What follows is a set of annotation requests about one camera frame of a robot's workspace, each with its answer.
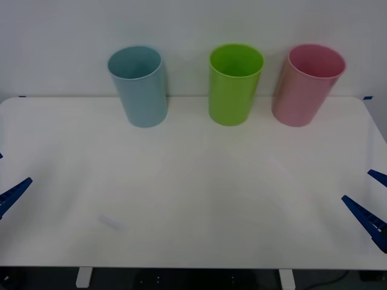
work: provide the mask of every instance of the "pink cup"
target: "pink cup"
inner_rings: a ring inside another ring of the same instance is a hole
[[[343,57],[328,47],[304,44],[288,55],[273,100],[273,115],[294,127],[310,123],[345,70]]]

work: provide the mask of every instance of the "black cable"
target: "black cable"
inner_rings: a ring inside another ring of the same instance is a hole
[[[350,273],[349,271],[345,271],[340,277],[338,277],[334,280],[312,284],[312,285],[306,287],[304,290],[311,290],[311,289],[316,288],[316,287],[326,286],[326,285],[337,283],[337,282],[343,280],[349,273]]]

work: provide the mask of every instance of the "floor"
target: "floor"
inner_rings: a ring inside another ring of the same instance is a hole
[[[21,290],[75,290],[77,268],[26,268],[26,283]],[[134,276],[139,269],[96,268],[93,271],[89,290],[130,290]],[[278,272],[274,270],[254,271],[261,290],[281,289]],[[293,271],[296,290],[303,290],[307,286],[333,280],[342,275],[343,271]],[[321,286],[317,290],[386,290],[387,282],[362,282],[357,271],[350,271],[349,275],[330,286]]]

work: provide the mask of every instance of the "table leg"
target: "table leg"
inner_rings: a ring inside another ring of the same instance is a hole
[[[280,269],[279,277],[281,278],[281,285],[283,290],[295,290],[296,284],[294,282],[293,271],[291,269]]]
[[[88,288],[90,285],[91,273],[93,272],[92,267],[79,267],[77,277],[77,288]]]

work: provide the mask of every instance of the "cup rim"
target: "cup rim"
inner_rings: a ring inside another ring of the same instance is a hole
[[[316,76],[312,76],[311,74],[307,74],[307,73],[305,73],[305,72],[303,72],[303,71],[300,71],[298,68],[296,68],[295,65],[294,65],[294,64],[291,62],[291,60],[290,60],[290,54],[291,54],[294,50],[296,50],[296,49],[298,49],[298,48],[300,48],[300,47],[305,47],[305,46],[310,46],[310,45],[312,45],[312,46],[314,46],[314,47],[320,47],[320,48],[328,49],[328,50],[334,52],[334,53],[335,53],[339,58],[341,58],[341,60],[343,61],[343,63],[344,63],[344,68],[343,68],[343,70],[342,70],[339,74],[336,74],[335,76],[332,76],[332,77],[316,77]],[[303,44],[300,44],[300,45],[297,45],[297,46],[293,47],[293,48],[289,51],[289,53],[288,53],[288,56],[287,56],[287,62],[288,62],[288,63],[290,64],[290,66],[291,66],[295,71],[297,71],[298,73],[300,73],[300,74],[302,74],[302,75],[304,75],[304,76],[307,76],[307,77],[311,77],[312,79],[319,79],[319,80],[337,79],[337,78],[340,77],[340,76],[345,72],[345,70],[346,70],[346,62],[345,62],[345,59],[344,59],[344,57],[343,57],[340,53],[338,53],[336,50],[334,50],[334,49],[332,49],[332,48],[330,48],[330,47],[326,47],[325,45],[321,45],[321,44],[318,44],[318,43],[303,43]]]
[[[231,46],[231,45],[240,45],[240,46],[243,46],[243,47],[248,47],[248,48],[254,50],[256,53],[258,53],[258,54],[262,57],[262,66],[261,66],[261,68],[260,68],[257,72],[254,72],[253,74],[249,74],[248,76],[243,76],[243,77],[230,76],[230,75],[224,74],[223,72],[220,72],[220,71],[218,71],[216,68],[214,68],[213,65],[212,65],[212,63],[211,63],[211,57],[212,57],[212,55],[213,55],[217,50],[219,50],[220,48],[228,47],[228,46]],[[263,55],[259,50],[257,50],[255,47],[252,47],[252,46],[250,46],[250,45],[248,45],[248,44],[244,44],[244,43],[226,43],[226,44],[222,44],[222,45],[220,45],[220,46],[218,46],[218,47],[216,47],[216,48],[214,48],[214,49],[212,50],[212,52],[211,52],[211,54],[210,54],[210,59],[209,59],[209,60],[210,60],[210,66],[211,66],[211,68],[212,68],[214,71],[216,71],[218,74],[221,74],[222,76],[230,77],[230,78],[233,78],[233,79],[246,79],[246,78],[248,78],[248,77],[256,76],[257,74],[259,74],[259,73],[263,70],[263,68],[264,68],[264,66],[265,66],[265,57],[264,57],[264,55]]]
[[[158,67],[153,71],[151,72],[150,74],[147,74],[146,76],[143,76],[143,77],[136,77],[135,79],[126,79],[124,77],[119,77],[115,74],[113,74],[110,69],[109,69],[109,63],[110,63],[110,60],[117,54],[117,53],[120,53],[121,51],[123,50],[127,50],[128,48],[134,48],[134,47],[143,47],[143,48],[149,48],[150,50],[153,50],[154,52],[156,52],[158,54],[158,56],[160,56],[160,64],[158,65]],[[117,50],[115,53],[113,53],[110,57],[109,57],[109,60],[108,60],[108,63],[106,64],[106,67],[110,73],[110,75],[112,75],[112,77],[115,77],[117,79],[120,79],[120,80],[141,80],[141,79],[145,79],[147,77],[150,77],[151,75],[155,74],[162,66],[163,64],[163,57],[161,56],[161,54],[153,47],[149,47],[147,45],[131,45],[129,47],[124,47],[120,50]]]

